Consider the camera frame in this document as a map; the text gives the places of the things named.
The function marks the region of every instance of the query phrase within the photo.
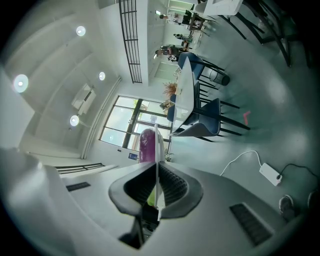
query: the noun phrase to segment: white table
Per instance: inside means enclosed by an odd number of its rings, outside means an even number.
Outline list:
[[[204,15],[236,15],[243,0],[208,0]]]
[[[178,78],[172,132],[175,132],[194,110],[194,85],[194,75],[187,57]]]

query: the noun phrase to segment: ceiling light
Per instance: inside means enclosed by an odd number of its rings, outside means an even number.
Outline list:
[[[76,28],[76,34],[77,34],[78,36],[82,37],[82,36],[85,35],[85,33],[86,33],[86,29],[85,29],[84,26],[78,26],[78,27]]]
[[[73,115],[70,118],[70,125],[77,126],[79,124],[79,117],[77,115]]]
[[[105,78],[106,78],[105,72],[100,72],[100,73],[99,73],[99,79],[100,79],[101,81],[103,81],[103,80],[105,80]]]
[[[25,74],[19,74],[13,81],[13,87],[18,93],[23,93],[29,84],[29,79]]]

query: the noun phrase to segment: white power adapter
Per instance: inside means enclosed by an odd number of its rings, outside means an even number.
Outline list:
[[[264,177],[266,177],[274,186],[277,186],[282,180],[282,175],[280,175],[280,178],[277,179],[279,173],[267,163],[264,163],[260,167],[260,173]]]

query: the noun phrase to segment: white cable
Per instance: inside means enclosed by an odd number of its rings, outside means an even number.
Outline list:
[[[258,152],[255,151],[255,150],[250,150],[250,151],[247,151],[247,152],[243,152],[242,154],[238,155],[238,156],[236,157],[236,159],[234,159],[234,160],[232,160],[231,162],[229,162],[229,163],[226,165],[226,167],[223,169],[223,172],[222,172],[219,176],[222,176],[222,175],[224,174],[225,170],[227,169],[227,167],[228,167],[232,162],[236,161],[236,160],[237,160],[239,157],[241,157],[243,154],[245,154],[245,153],[250,153],[250,152],[255,152],[255,153],[256,153],[256,156],[258,157],[259,165],[260,165],[260,167],[261,167],[262,165],[261,165],[261,162],[260,162],[260,158],[259,158]]]

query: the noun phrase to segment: air conditioner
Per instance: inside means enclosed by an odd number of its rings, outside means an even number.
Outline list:
[[[72,106],[78,110],[78,115],[86,114],[94,101],[96,94],[93,89],[86,83],[76,94],[72,101]]]

